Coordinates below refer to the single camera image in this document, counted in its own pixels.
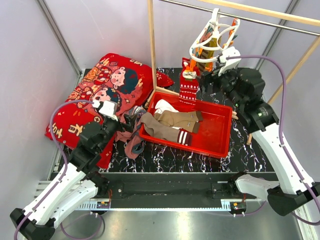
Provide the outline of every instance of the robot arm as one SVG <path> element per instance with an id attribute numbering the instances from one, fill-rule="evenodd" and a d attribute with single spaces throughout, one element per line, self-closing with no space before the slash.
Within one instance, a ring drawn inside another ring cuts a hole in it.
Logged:
<path id="1" fill-rule="evenodd" d="M 35 200 L 24 209 L 16 208 L 10 214 L 16 228 L 27 216 L 19 232 L 28 240 L 49 240 L 60 223 L 83 202 L 108 193 L 109 181 L 97 172 L 96 164 L 116 131 L 132 132 L 135 121 L 125 115 L 126 123 L 119 122 L 114 115 L 118 107 L 114 102 L 94 101 L 93 107 L 104 118 L 103 124 L 93 121 L 84 126 L 78 145 L 68 158 L 65 174 L 66 166 L 63 166 Z M 80 181 L 83 181 L 81 185 L 69 193 Z"/>
<path id="2" fill-rule="evenodd" d="M 265 81 L 256 69 L 240 68 L 239 51 L 230 47 L 218 56 L 219 66 L 212 72 L 204 72 L 201 85 L 212 85 L 212 91 L 221 91 L 235 106 L 239 121 L 264 150 L 279 181 L 266 181 L 249 174 L 239 173 L 230 180 L 231 193 L 251 194 L 265 201 L 281 216 L 285 216 L 311 201 L 307 184 L 318 196 L 320 183 L 307 174 L 283 136 L 279 139 L 279 119 L 272 107 L 262 100 Z M 302 182 L 283 146 L 290 153 L 293 162 L 301 172 Z"/>

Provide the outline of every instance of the black marble tabletop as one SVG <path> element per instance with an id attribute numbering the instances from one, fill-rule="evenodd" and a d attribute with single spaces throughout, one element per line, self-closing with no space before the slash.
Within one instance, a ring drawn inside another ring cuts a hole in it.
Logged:
<path id="1" fill-rule="evenodd" d="M 175 82 L 168 89 L 179 92 L 181 68 L 159 68 L 158 71 L 167 74 Z M 220 93 L 210 93 L 210 89 L 204 94 L 199 91 L 197 98 L 232 106 L 225 96 Z M 136 159 L 129 159 L 124 152 L 126 143 L 118 141 L 113 143 L 109 168 L 101 168 L 100 172 L 273 172 L 270 162 L 258 143 L 253 139 L 250 145 L 246 145 L 247 139 L 246 129 L 232 119 L 229 152 L 224 158 L 208 157 L 146 142 L 144 151 Z M 70 153 L 67 147 L 64 150 L 67 154 Z"/>

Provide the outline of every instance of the wooden frame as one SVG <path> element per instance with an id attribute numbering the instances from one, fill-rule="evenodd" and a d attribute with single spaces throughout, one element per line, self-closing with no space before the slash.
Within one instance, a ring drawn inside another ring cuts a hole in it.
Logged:
<path id="1" fill-rule="evenodd" d="M 225 1 L 225 0 L 199 0 L 201 2 L 211 3 L 218 6 L 224 6 L 228 8 L 238 9 L 246 12 L 256 13 L 260 15 L 270 16 L 274 18 L 279 18 L 287 21 L 293 21 L 297 23 L 307 24 L 307 25 L 313 25 L 320 27 L 320 20 L 318 19 L 312 19 L 308 17 L 302 17 L 302 16 L 296 16 L 292 14 L 287 14 L 283 12 L 278 11 L 272 11 L 268 9 L 263 9 L 259 7 L 239 4 L 235 2 Z M 179 95 L 179 93 L 170 91 L 161 87 L 157 86 L 157 74 L 156 74 L 156 46 L 155 46 L 155 26 L 154 26 L 154 11 L 153 11 L 153 0 L 147 0 L 148 3 L 148 18 L 149 18 L 149 34 L 150 34 L 150 49 L 151 49 L 151 65 L 152 65 L 152 80 L 153 80 L 153 92 L 149 99 L 147 100 L 146 106 L 149 104 L 150 99 L 152 98 L 153 94 L 155 92 L 163 92 L 163 93 L 169 93 L 173 95 Z M 316 48 L 320 45 L 320 36 L 316 37 L 313 43 L 310 45 L 310 47 L 306 50 L 306 52 L 303 54 L 303 56 L 299 59 L 299 61 L 296 63 L 296 65 L 293 67 L 293 69 L 290 71 L 289 75 L 286 78 L 286 83 L 289 83 L 293 77 L 296 75 L 296 73 L 299 71 L 299 69 L 302 67 L 302 65 L 308 60 L 308 58 L 311 56 L 311 54 L 316 50 Z M 283 89 L 283 84 L 281 84 L 278 89 L 274 92 L 272 97 L 269 99 L 268 103 L 272 104 L 274 100 L 279 96 L 280 92 Z M 252 135 L 249 134 L 247 144 L 251 143 Z"/>

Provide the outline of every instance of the white wall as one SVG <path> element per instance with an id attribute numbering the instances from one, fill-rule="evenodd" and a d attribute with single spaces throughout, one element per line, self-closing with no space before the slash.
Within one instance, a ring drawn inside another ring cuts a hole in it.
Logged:
<path id="1" fill-rule="evenodd" d="M 294 12 L 295 15 L 319 19 L 320 5 L 317 0 L 300 1 Z M 320 33 L 320 28 L 298 23 L 290 23 L 289 27 L 303 28 Z M 285 74 L 291 71 L 299 58 L 304 54 L 314 36 L 295 32 L 283 31 L 277 40 L 270 57 L 277 60 L 283 67 Z M 284 134 L 306 171 L 315 181 L 320 181 L 320 47 L 302 66 L 287 86 L 286 112 Z M 281 76 L 272 64 L 265 62 L 261 69 L 262 77 L 266 81 L 264 95 L 268 100 L 281 83 Z M 272 104 L 280 115 L 281 95 Z M 320 214 L 313 202 L 308 204 L 314 221 L 320 219 Z"/>
<path id="2" fill-rule="evenodd" d="M 150 64 L 147 0 L 46 0 L 54 18 L 81 68 L 91 68 L 109 52 Z M 180 2 L 213 9 L 197 0 Z M 234 0 L 283 12 L 290 0 Z M 159 0 L 153 0 L 157 67 L 181 67 L 181 58 L 189 56 L 189 47 L 211 17 L 203 12 Z M 278 23 L 278 19 L 220 7 L 221 11 Z M 261 54 L 273 27 L 242 21 L 235 46 L 242 54 Z M 254 67 L 257 60 L 243 60 Z"/>
<path id="3" fill-rule="evenodd" d="M 0 232 L 9 240 L 11 211 L 27 205 L 48 176 L 57 148 L 45 127 L 76 74 L 36 1 L 2 0 L 0 16 Z"/>

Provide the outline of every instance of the brown sock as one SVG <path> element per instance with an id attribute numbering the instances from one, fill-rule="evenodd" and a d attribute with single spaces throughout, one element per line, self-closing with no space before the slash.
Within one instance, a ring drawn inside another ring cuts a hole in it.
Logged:
<path id="1" fill-rule="evenodd" d="M 145 131 L 152 137 L 187 146 L 191 144 L 192 136 L 189 132 L 162 125 L 150 112 L 142 115 L 140 120 L 144 124 Z"/>
<path id="2" fill-rule="evenodd" d="M 200 111 L 172 112 L 165 110 L 162 114 L 155 113 L 154 118 L 168 127 L 179 127 L 191 133 L 198 133 L 199 123 L 203 117 Z"/>

